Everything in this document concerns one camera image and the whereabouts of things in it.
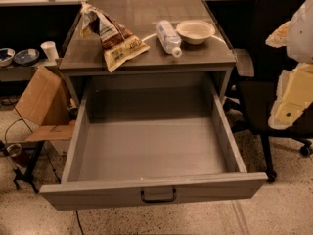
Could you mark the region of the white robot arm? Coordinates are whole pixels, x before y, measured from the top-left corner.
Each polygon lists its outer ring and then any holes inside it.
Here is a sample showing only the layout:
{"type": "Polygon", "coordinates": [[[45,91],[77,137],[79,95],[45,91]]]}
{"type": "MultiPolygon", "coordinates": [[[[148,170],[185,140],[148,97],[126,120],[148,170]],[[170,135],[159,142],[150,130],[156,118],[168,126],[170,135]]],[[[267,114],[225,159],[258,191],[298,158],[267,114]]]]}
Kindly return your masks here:
{"type": "Polygon", "coordinates": [[[268,119],[271,128],[282,130],[291,127],[313,103],[313,0],[305,0],[265,43],[286,47],[288,57],[297,61],[294,69],[283,70],[279,76],[268,119]]]}

